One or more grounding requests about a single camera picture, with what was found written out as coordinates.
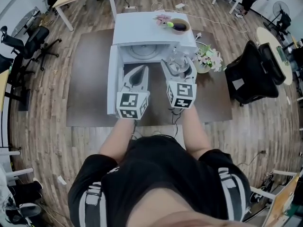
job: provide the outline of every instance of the round table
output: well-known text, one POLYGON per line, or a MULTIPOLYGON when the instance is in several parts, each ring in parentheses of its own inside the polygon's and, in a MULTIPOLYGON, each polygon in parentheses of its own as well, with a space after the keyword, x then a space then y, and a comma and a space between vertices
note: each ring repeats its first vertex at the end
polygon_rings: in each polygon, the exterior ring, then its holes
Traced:
POLYGON ((12 37, 15 37, 23 28, 27 28, 27 22, 31 19, 31 17, 35 14, 36 9, 30 10, 25 16, 19 21, 19 23, 14 28, 13 32, 11 33, 12 37))
POLYGON ((283 82, 286 85, 290 85, 293 82, 293 73, 292 73, 292 68, 290 65, 286 64, 285 62, 282 61, 278 51, 277 47, 280 46, 281 44, 279 41, 265 28, 259 27, 257 29, 257 39, 259 40, 260 44, 266 44, 269 43, 269 47, 281 69, 283 72, 284 76, 286 77, 285 81, 283 82))

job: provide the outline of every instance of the small bowl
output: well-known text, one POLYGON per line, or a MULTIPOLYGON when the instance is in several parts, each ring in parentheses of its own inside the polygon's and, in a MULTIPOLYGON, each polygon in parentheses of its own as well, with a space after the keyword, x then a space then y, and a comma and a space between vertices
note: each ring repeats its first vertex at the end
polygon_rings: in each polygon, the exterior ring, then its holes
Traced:
POLYGON ((170 20, 170 22, 186 25, 186 30, 185 31, 178 31, 178 30, 175 30, 175 29, 171 28, 172 32, 177 34, 177 35, 182 35, 182 34, 186 33, 188 30, 190 30, 190 24, 187 21, 185 21, 184 19, 172 18, 170 20))

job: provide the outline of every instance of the black shorts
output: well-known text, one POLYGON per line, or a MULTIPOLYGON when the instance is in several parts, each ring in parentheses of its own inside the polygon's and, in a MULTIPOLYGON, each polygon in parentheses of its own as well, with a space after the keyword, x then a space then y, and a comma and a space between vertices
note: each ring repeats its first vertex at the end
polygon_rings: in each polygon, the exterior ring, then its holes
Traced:
POLYGON ((255 1, 257 1, 257 0, 243 0, 242 6, 243 6, 244 10, 249 11, 255 1))

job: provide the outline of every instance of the power strip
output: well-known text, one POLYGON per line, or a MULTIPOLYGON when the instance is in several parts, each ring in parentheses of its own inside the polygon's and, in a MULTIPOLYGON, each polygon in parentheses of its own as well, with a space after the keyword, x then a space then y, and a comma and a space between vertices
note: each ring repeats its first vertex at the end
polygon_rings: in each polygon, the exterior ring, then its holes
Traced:
POLYGON ((124 6, 125 9, 136 9, 135 6, 124 6))

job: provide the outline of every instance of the electric fan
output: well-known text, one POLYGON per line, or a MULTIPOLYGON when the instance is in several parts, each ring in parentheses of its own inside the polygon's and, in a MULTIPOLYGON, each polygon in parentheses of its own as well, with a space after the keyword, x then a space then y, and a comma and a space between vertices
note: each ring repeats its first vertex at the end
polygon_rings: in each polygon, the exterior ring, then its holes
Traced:
POLYGON ((263 24, 265 25, 265 27, 270 31, 271 28, 269 27, 270 25, 274 25, 275 24, 273 23, 277 18, 281 18, 281 16, 283 14, 287 14, 289 15, 289 8, 288 6, 286 5, 286 3, 282 2, 282 1, 278 1, 276 3, 274 3, 274 6, 273 6, 273 13, 275 15, 275 18, 269 23, 265 23, 263 22, 263 24))

